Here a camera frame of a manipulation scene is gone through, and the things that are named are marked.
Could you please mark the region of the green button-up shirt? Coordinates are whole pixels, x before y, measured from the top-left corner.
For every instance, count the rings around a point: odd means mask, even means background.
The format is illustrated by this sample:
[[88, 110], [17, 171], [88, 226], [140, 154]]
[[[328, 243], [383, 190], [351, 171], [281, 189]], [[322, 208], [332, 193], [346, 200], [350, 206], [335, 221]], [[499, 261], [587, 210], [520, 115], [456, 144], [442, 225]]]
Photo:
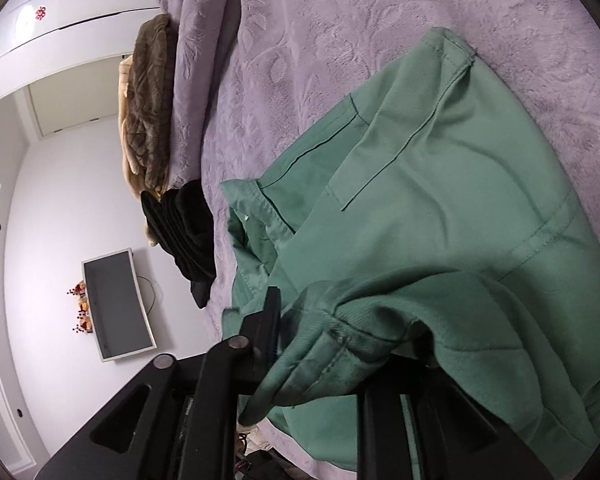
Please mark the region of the green button-up shirt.
[[434, 28], [254, 180], [222, 185], [237, 261], [223, 332], [282, 300], [240, 421], [356, 465], [351, 390], [419, 335], [556, 477], [600, 442], [600, 243], [535, 122]]

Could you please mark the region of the white framed monitor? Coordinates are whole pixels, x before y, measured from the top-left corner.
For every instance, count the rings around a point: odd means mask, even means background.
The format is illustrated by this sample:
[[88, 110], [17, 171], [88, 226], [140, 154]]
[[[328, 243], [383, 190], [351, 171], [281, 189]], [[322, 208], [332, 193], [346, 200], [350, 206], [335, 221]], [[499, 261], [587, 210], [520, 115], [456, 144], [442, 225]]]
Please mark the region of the white framed monitor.
[[102, 362], [155, 350], [132, 250], [83, 261], [82, 274]]

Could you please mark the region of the orange fruit decoration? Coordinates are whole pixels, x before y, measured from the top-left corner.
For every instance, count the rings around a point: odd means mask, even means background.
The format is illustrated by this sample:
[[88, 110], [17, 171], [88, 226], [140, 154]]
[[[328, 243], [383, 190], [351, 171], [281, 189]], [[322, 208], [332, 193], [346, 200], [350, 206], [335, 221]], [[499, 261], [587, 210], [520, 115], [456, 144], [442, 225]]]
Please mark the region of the orange fruit decoration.
[[78, 302], [78, 314], [76, 315], [76, 333], [90, 334], [93, 331], [93, 322], [90, 315], [90, 304], [88, 303], [86, 294], [86, 285], [84, 281], [80, 281], [76, 286], [70, 288], [68, 295], [76, 298]]

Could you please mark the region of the black garment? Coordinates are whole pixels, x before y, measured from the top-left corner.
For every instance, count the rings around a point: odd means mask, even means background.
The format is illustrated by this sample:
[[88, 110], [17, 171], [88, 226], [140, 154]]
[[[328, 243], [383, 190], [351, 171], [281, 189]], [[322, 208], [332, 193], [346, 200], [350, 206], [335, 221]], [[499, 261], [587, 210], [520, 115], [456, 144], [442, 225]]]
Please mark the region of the black garment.
[[191, 180], [181, 188], [167, 190], [158, 200], [148, 191], [140, 193], [140, 203], [149, 233], [173, 257], [199, 309], [209, 301], [216, 278], [214, 224], [201, 180]]

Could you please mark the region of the brown fur garment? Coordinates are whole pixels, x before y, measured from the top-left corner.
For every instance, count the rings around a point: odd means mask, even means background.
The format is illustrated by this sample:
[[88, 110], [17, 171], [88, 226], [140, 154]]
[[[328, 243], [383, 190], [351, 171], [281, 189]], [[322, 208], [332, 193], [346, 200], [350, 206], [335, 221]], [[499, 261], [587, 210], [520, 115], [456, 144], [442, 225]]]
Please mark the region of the brown fur garment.
[[119, 64], [122, 174], [135, 198], [161, 200], [168, 188], [177, 43], [170, 16], [158, 14], [140, 26], [132, 54]]

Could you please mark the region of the lilac plush bed blanket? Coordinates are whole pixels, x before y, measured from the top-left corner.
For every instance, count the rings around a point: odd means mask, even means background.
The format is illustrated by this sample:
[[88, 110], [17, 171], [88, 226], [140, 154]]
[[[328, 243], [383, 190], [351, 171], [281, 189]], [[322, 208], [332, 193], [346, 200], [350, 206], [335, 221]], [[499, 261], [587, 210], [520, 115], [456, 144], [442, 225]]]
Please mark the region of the lilac plush bed blanket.
[[222, 185], [262, 177], [431, 29], [460, 36], [521, 102], [600, 243], [600, 31], [579, 0], [159, 0], [178, 24], [170, 185], [200, 179], [215, 226], [215, 328], [237, 261]]

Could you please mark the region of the white wardrobe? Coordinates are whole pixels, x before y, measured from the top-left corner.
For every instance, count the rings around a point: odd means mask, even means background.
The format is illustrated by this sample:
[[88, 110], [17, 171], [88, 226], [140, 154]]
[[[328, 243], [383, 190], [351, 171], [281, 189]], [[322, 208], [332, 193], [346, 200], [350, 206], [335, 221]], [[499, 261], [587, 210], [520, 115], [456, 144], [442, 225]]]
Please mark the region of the white wardrobe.
[[133, 50], [158, 0], [8, 0], [0, 12], [0, 100], [53, 74]]

